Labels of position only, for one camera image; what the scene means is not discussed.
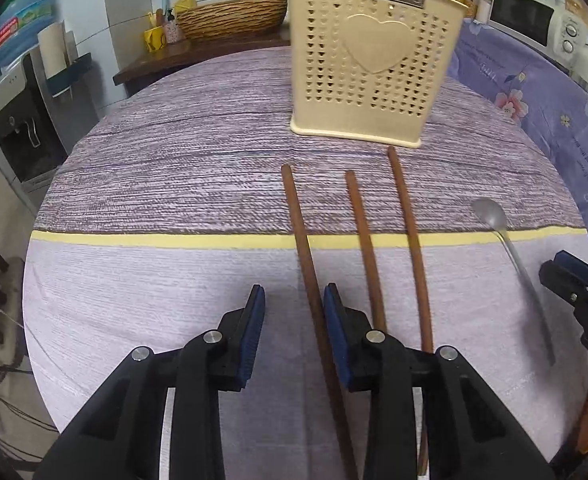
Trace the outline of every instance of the blue water jug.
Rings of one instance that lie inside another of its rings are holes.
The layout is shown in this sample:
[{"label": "blue water jug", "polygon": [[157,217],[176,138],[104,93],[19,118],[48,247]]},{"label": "blue water jug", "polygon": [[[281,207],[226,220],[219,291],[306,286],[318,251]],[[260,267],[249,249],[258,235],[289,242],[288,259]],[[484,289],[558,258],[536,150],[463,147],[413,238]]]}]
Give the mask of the blue water jug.
[{"label": "blue water jug", "polygon": [[6,0],[0,9],[0,67],[35,46],[37,34],[53,22],[52,0]]}]

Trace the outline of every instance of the metal spoon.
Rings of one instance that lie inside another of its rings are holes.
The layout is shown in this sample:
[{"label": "metal spoon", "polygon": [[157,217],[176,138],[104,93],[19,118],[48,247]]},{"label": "metal spoon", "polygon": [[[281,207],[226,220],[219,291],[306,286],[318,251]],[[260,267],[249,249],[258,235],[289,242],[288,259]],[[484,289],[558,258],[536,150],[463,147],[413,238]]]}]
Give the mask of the metal spoon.
[{"label": "metal spoon", "polygon": [[516,248],[512,244],[510,237],[507,234],[507,216],[505,216],[505,211],[503,211],[503,208],[499,205],[498,202],[495,202],[491,198],[485,197],[474,200],[474,202],[472,202],[472,209],[474,210],[476,216],[478,216],[481,221],[489,225],[503,241],[503,245],[510,255],[512,262],[514,263],[514,267],[516,267],[520,282],[527,291],[532,306],[536,311],[536,315],[540,321],[541,332],[543,334],[543,343],[545,345],[546,351],[548,352],[549,362],[551,365],[553,365],[556,362],[556,357],[554,356],[554,347],[552,346],[552,336],[549,333],[549,327],[545,322],[543,306],[540,303],[540,299],[538,298],[538,294],[536,293],[536,289],[534,288],[532,280],[530,279],[530,276],[525,269],[522,260],[520,259],[519,253],[517,253]]}]

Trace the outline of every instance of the blue gripper pad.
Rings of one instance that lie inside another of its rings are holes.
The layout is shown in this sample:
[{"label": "blue gripper pad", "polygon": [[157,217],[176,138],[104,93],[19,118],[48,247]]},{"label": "blue gripper pad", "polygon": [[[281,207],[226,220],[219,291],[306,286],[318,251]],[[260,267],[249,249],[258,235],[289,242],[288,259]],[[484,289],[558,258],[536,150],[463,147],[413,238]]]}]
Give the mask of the blue gripper pad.
[{"label": "blue gripper pad", "polygon": [[241,338],[240,344],[240,361],[238,365],[237,378],[242,387],[245,387],[247,381],[252,376],[254,369],[254,360],[256,359],[256,349],[261,337],[263,328],[263,319],[265,318],[265,291],[262,286],[258,287],[254,303],[249,307],[251,309],[245,333]]},{"label": "blue gripper pad", "polygon": [[332,354],[334,355],[334,364],[338,371],[338,377],[341,380],[341,384],[345,388],[348,388],[352,382],[353,373],[348,361],[348,343],[340,314],[338,313],[339,308],[344,309],[342,304],[337,304],[332,289],[327,285],[323,294],[323,310],[325,312],[327,335],[332,345]]},{"label": "blue gripper pad", "polygon": [[588,285],[588,264],[583,260],[579,260],[567,251],[558,251],[554,257],[554,263],[572,273],[585,285]]}]

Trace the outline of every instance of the striped tablecloth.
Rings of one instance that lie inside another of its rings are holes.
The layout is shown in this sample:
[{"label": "striped tablecloth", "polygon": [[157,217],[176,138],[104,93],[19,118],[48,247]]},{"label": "striped tablecloth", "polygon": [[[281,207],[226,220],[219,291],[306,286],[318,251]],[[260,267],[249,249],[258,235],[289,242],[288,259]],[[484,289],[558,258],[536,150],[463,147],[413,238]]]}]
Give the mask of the striped tablecloth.
[{"label": "striped tablecloth", "polygon": [[[228,478],[340,478],[280,166],[293,167],[319,283],[336,282],[347,306],[369,313],[344,182],[356,172],[388,329],[418,348],[414,280],[386,147],[296,136],[291,112],[289,48],[244,52],[162,79],[77,144],[40,209],[23,293],[32,365],[59,428],[132,348],[184,346],[260,283],[267,313],[254,375],[242,393],[221,395]],[[584,400],[588,353],[571,308],[536,276],[561,249],[588,261],[581,216],[528,136],[452,79],[422,139],[397,151],[435,342],[466,356],[549,459]],[[510,219],[546,308],[553,368],[509,257],[471,210],[479,196]],[[346,398],[361,460],[368,396]]]}]

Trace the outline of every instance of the red label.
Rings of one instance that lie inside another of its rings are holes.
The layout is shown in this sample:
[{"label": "red label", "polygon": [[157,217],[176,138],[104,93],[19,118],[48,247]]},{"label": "red label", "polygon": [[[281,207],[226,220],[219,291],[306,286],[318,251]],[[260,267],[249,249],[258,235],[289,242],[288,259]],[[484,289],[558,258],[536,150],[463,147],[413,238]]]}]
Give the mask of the red label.
[{"label": "red label", "polygon": [[15,16],[0,28],[0,46],[18,30],[18,18]]}]

